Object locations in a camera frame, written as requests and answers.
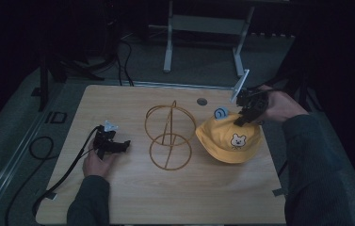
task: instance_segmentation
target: gray floor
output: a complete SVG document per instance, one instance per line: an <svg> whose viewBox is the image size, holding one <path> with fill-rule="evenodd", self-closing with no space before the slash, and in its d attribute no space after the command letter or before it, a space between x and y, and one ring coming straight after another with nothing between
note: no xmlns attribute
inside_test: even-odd
<svg viewBox="0 0 355 226"><path fill-rule="evenodd" d="M230 89L238 81L235 75L232 50L228 47L229 40L226 41L225 46L215 47L202 43L187 44L183 40L176 39L171 72L163 73L166 50L165 33L158 32L155 30L148 42L141 42L134 36L123 38L132 47L127 69L136 86L157 83L172 87L184 85ZM293 39L284 37L271 39L258 36L247 37L241 54L245 68L250 69L245 86L258 85L274 76L292 41ZM127 58L128 53L128 46L121 44L119 54L122 62ZM0 114L0 175L2 170L9 166L7 164L10 159L18 157L20 164L13 166L14 173L6 175L8 180L0 180L0 184L2 184L0 187L6 188L0 189L0 225L5 225L5 215L12 197L40 163L40 160L32 158L29 154L28 144L32 139L41 136L51 137L54 140L52 155L59 153L85 87L89 84L118 85L119 83L116 66L96 73L104 77L105 81L93 82L71 74L65 84L50 82L51 101L43 112L38 112L39 98L30 96L33 88L37 87L40 82L38 71L28 75L9 99ZM64 123L46 122L45 119L50 112L66 113L66 121ZM345 167L341 175L347 188L351 214L355 219L355 172L329 120L322 112L314 110L312 114L321 122L324 134L330 141L333 150L344 160ZM285 158L285 146L280 125L268 122L264 125L264 129L276 169L279 170ZM49 152L49 143L46 140L39 140L33 146L33 150L36 155L45 156ZM46 161L21 190L10 208L9 225L39 225L34 220L31 207L35 199L47 187L55 163L55 159ZM286 174L285 172L281 177L284 189L287 185Z"/></svg>

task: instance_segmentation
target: hand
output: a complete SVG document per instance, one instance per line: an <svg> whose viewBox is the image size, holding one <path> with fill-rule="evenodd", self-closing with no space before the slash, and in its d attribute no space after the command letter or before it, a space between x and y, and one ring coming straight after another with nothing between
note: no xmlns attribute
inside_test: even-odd
<svg viewBox="0 0 355 226"><path fill-rule="evenodd" d="M97 153L93 150L93 141L89 144L88 156L84 159L83 172L84 176L97 175L106 178L110 171L113 161L118 156L116 153L110 156L105 155L104 160L98 157Z"/></svg>
<svg viewBox="0 0 355 226"><path fill-rule="evenodd" d="M259 89L267 90L271 87L262 85ZM284 122L297 115L308 115L309 113L303 109L294 99L282 91L271 91L268 93L268 107L265 113L260 116L258 121L280 121Z"/></svg>

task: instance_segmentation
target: person's left hand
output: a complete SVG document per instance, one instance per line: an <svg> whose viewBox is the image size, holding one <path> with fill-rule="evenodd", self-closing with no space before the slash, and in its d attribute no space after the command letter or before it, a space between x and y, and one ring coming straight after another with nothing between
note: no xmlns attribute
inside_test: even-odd
<svg viewBox="0 0 355 226"><path fill-rule="evenodd" d="M84 159L83 163L83 172L84 176L88 177L90 175L97 175L104 177L106 179L110 168L112 166L113 161L118 156L116 153L111 155L106 154L104 159L98 157L95 150L93 150L92 142L89 144L89 151L88 156Z"/></svg>

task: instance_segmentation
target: blue tag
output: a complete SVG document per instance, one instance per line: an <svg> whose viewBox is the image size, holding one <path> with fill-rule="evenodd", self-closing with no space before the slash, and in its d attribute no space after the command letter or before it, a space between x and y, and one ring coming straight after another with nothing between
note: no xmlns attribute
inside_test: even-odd
<svg viewBox="0 0 355 226"><path fill-rule="evenodd" d="M228 117L228 109L224 106L219 107L215 110L215 119L224 120Z"/></svg>

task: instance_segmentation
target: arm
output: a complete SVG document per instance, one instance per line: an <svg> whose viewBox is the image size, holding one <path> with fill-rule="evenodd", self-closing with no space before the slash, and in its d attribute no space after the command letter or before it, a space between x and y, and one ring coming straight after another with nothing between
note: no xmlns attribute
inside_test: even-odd
<svg viewBox="0 0 355 226"><path fill-rule="evenodd" d="M340 159L329 148L318 121L280 91L268 94L267 111L259 120L282 122L289 168L287 225L353 225L338 175Z"/></svg>
<svg viewBox="0 0 355 226"><path fill-rule="evenodd" d="M68 225L109 225L110 186L105 178L116 156L101 160L96 152L89 152L83 164L85 179L68 209Z"/></svg>

